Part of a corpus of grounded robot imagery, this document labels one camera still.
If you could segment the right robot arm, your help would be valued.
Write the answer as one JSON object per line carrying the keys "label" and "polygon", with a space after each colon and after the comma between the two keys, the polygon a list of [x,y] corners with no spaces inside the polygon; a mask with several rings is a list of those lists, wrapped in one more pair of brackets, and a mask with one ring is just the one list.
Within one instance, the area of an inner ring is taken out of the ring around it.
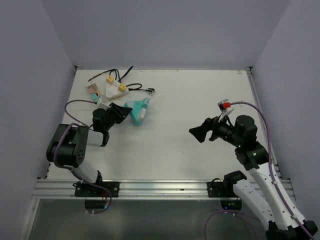
{"label": "right robot arm", "polygon": [[252,117],[240,115],[234,125],[219,117],[207,118],[202,125],[189,129],[200,143],[212,132],[210,141],[218,138],[235,147],[237,160],[255,180],[259,194],[241,171],[228,173],[223,179],[223,192],[238,196],[262,223],[269,240],[311,240],[318,231],[297,209],[283,187],[267,150],[257,141],[257,126]]}

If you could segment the teal power strip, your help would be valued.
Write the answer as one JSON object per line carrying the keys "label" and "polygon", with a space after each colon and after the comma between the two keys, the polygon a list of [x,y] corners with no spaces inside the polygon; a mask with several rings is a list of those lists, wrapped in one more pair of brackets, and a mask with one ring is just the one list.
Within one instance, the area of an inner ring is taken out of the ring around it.
{"label": "teal power strip", "polygon": [[149,103],[150,103],[150,98],[149,97],[145,97],[143,100],[131,100],[134,101],[134,107],[132,108],[132,111],[130,112],[130,117],[132,119],[132,122],[136,125],[136,126],[140,126],[144,119],[139,121],[139,113],[141,111],[142,108],[148,108]]}

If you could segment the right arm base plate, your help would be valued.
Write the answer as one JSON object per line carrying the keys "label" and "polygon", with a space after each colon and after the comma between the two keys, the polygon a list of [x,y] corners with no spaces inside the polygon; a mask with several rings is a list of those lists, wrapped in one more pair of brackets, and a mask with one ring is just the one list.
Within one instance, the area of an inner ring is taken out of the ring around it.
{"label": "right arm base plate", "polygon": [[233,185],[226,180],[215,178],[206,183],[209,198],[235,198]]}

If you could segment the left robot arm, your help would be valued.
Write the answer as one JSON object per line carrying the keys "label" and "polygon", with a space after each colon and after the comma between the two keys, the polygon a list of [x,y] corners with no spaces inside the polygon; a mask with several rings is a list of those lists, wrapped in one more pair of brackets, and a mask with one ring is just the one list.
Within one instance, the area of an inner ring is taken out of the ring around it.
{"label": "left robot arm", "polygon": [[59,124],[46,150],[46,158],[57,168],[70,171],[80,182],[87,184],[92,196],[103,193],[102,174],[86,159],[87,146],[105,147],[109,130],[122,123],[133,109],[110,103],[109,107],[97,108],[92,113],[92,127],[76,123]]}

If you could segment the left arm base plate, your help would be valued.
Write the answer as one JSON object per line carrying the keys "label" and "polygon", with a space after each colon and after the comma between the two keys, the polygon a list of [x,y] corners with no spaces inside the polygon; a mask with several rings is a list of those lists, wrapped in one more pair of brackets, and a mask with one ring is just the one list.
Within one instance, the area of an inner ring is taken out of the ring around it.
{"label": "left arm base plate", "polygon": [[[72,184],[75,187],[74,196],[84,198],[98,198],[106,195],[106,192],[99,187],[90,186],[80,181]],[[118,181],[103,181],[101,186],[111,193],[112,198],[117,198],[120,191],[120,182]]]}

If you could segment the white cube charger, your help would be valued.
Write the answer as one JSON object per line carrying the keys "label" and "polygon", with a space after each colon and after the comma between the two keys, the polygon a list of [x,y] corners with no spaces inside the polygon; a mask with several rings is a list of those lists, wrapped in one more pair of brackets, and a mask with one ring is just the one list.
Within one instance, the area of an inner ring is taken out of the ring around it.
{"label": "white cube charger", "polygon": [[138,120],[139,120],[139,121],[142,121],[142,120],[144,119],[145,114],[146,114],[146,111],[147,111],[146,108],[142,108],[142,109],[140,110],[139,116],[138,116]]}

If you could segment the light blue usb charger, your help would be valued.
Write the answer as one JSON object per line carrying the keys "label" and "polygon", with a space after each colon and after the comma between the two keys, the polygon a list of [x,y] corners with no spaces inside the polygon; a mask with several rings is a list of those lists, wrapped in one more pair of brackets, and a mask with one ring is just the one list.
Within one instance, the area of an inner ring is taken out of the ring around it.
{"label": "light blue usb charger", "polygon": [[124,106],[125,106],[126,108],[133,108],[134,105],[135,105],[135,102],[134,102],[134,101],[127,101],[127,102],[124,104]]}

